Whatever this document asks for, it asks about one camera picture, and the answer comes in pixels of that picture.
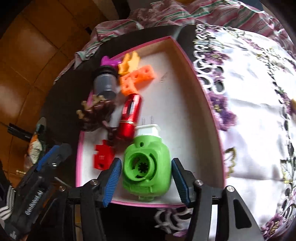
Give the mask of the red puzzle piece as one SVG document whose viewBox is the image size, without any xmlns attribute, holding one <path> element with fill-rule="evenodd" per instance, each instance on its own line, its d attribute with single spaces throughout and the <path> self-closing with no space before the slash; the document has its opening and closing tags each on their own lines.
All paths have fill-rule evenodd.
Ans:
<svg viewBox="0 0 296 241">
<path fill-rule="evenodd" d="M 95 152 L 93 167 L 98 170 L 109 169 L 115 157 L 114 148 L 108 144 L 107 140 L 102 140 L 101 145 L 95 145 Z"/>
</svg>

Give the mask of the light green plug device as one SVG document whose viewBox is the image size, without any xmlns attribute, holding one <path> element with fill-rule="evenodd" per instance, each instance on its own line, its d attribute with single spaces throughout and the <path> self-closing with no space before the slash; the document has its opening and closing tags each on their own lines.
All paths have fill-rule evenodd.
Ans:
<svg viewBox="0 0 296 241">
<path fill-rule="evenodd" d="M 171 153 L 160 130 L 155 123 L 137 126 L 124 154 L 123 188 L 140 201 L 153 201 L 171 186 Z"/>
</svg>

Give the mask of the brown gold ornate toy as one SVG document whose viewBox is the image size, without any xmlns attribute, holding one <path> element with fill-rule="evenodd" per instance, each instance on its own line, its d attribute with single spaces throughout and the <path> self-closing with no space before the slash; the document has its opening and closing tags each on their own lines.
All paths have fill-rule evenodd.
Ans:
<svg viewBox="0 0 296 241">
<path fill-rule="evenodd" d="M 81 109 L 76 110 L 81 130 L 93 132 L 99 128 L 107 131 L 107 144 L 115 146 L 117 128 L 110 126 L 111 115 L 116 108 L 114 100 L 106 99 L 103 95 L 92 95 L 91 103 L 82 101 Z"/>
</svg>

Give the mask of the red metallic cylinder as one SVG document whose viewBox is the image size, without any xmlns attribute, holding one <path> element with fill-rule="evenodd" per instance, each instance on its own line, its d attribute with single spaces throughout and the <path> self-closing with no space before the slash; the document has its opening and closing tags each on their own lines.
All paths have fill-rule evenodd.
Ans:
<svg viewBox="0 0 296 241">
<path fill-rule="evenodd" d="M 116 137 L 118 139 L 126 142 L 131 142 L 133 140 L 141 107 L 142 97 L 140 94 L 132 93 L 127 96 L 117 127 Z"/>
</svg>

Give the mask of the black lidded clear jar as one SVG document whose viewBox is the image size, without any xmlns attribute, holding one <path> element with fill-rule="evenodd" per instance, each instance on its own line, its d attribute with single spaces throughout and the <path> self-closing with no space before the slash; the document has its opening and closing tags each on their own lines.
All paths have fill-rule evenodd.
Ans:
<svg viewBox="0 0 296 241">
<path fill-rule="evenodd" d="M 112 66 L 102 65 L 92 73 L 93 93 L 102 95 L 107 100 L 114 100 L 117 96 L 118 73 Z"/>
</svg>

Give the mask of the pink shallow cardboard box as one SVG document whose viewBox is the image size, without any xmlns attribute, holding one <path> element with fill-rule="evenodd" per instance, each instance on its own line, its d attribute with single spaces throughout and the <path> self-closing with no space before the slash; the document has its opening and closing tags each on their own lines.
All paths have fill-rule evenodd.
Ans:
<svg viewBox="0 0 296 241">
<path fill-rule="evenodd" d="M 139 85 L 143 97 L 138 125 L 158 125 L 159 135 L 170 149 L 171 158 L 179 158 L 183 167 L 205 184 L 224 188 L 225 171 L 222 144 L 209 100 L 181 46 L 171 37 L 138 45 L 112 59 L 122 59 L 136 51 L 139 66 L 151 65 L 156 78 Z M 95 145 L 102 144 L 107 131 L 80 132 L 76 159 L 76 187 L 95 179 L 101 170 L 93 167 Z M 140 201 L 122 186 L 122 177 L 112 203 L 148 208 L 183 206 L 172 180 L 166 194 L 153 201 Z"/>
</svg>

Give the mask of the orange cube block cluster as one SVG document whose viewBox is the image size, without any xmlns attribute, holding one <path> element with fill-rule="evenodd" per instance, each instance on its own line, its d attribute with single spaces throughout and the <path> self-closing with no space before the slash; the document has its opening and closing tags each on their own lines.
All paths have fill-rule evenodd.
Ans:
<svg viewBox="0 0 296 241">
<path fill-rule="evenodd" d="M 135 85 L 144 81 L 151 81 L 154 78 L 155 73 L 152 66 L 145 65 L 138 70 L 135 70 L 119 78 L 121 93 L 124 96 L 128 96 L 134 93 L 138 94 L 138 90 Z"/>
</svg>

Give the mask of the magenta round perforated toy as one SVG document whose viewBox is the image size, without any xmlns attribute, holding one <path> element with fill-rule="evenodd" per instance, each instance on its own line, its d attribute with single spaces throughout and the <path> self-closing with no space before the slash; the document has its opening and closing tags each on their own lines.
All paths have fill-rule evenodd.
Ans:
<svg viewBox="0 0 296 241">
<path fill-rule="evenodd" d="M 114 69 L 118 69 L 121 60 L 111 60 L 108 56 L 103 56 L 101 59 L 101 66 L 111 66 Z"/>
</svg>

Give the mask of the orange plastic bracket toy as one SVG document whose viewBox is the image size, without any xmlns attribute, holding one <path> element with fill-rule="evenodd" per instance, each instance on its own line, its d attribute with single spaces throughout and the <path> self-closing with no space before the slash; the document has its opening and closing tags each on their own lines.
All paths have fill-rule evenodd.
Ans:
<svg viewBox="0 0 296 241">
<path fill-rule="evenodd" d="M 138 68 L 140 56 L 136 51 L 125 54 L 123 60 L 118 64 L 118 73 L 120 76 L 127 75 Z"/>
</svg>

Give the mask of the yellow carved egg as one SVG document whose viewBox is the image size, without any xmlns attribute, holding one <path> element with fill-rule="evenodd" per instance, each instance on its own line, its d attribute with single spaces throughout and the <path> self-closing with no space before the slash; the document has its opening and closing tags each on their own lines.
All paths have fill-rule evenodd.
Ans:
<svg viewBox="0 0 296 241">
<path fill-rule="evenodd" d="M 294 111 L 296 111 L 296 100 L 295 100 L 295 99 L 292 99 L 292 100 L 290 101 L 290 105 L 291 105 L 292 109 L 293 109 Z"/>
</svg>

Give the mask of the snack packet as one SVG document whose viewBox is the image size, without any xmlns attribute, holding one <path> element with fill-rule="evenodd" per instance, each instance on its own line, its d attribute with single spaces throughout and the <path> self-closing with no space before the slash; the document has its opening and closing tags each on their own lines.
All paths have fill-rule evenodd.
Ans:
<svg viewBox="0 0 296 241">
<path fill-rule="evenodd" d="M 46 149 L 46 125 L 45 124 L 37 124 L 36 130 L 30 140 L 27 157 L 31 164 L 36 164 L 43 152 Z"/>
</svg>

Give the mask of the white embroidered floral tablecloth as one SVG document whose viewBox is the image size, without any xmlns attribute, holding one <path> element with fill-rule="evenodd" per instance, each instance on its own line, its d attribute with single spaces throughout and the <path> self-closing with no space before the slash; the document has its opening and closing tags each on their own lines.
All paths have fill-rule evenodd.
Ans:
<svg viewBox="0 0 296 241">
<path fill-rule="evenodd" d="M 295 220 L 295 60 L 276 41 L 232 27 L 188 25 L 176 40 L 217 123 L 226 183 L 274 240 Z"/>
</svg>

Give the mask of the striped pink green cloth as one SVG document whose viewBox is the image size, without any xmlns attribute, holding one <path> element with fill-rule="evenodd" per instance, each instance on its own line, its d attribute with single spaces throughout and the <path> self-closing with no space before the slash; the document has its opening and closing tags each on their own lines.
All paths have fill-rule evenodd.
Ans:
<svg viewBox="0 0 296 241">
<path fill-rule="evenodd" d="M 182 4 L 178 1 L 157 1 L 147 8 L 132 11 L 125 20 L 107 21 L 98 24 L 91 33 L 90 41 L 60 72 L 77 68 L 89 60 L 100 45 L 120 35 L 158 26 L 214 25 L 227 29 L 254 32 L 277 42 L 290 55 L 295 65 L 295 46 L 278 19 L 265 11 L 239 1 L 193 1 Z"/>
</svg>

